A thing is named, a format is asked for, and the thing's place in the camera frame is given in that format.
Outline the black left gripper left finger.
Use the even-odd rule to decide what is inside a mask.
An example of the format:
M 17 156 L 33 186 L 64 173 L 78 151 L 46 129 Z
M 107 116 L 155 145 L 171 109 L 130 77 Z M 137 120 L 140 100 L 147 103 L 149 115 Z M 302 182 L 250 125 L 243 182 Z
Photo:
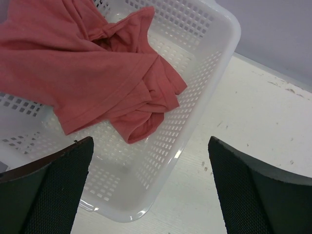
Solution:
M 69 234 L 94 153 L 88 136 L 0 174 L 2 234 Z

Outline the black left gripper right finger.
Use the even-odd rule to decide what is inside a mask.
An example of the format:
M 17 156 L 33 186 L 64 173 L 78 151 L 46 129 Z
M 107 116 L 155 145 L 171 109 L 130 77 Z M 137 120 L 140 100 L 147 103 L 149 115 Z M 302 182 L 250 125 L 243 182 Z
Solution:
M 208 143 L 229 234 L 310 234 L 312 179 L 245 154 L 216 137 Z

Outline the salmon red t-shirt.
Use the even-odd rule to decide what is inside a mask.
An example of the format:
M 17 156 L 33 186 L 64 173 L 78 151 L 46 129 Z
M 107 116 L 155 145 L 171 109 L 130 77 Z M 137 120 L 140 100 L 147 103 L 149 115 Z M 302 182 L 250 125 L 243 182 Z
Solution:
M 109 23 L 91 0 L 11 0 L 0 90 L 52 106 L 65 134 L 108 120 L 125 142 L 145 139 L 187 87 L 148 43 L 154 14 Z

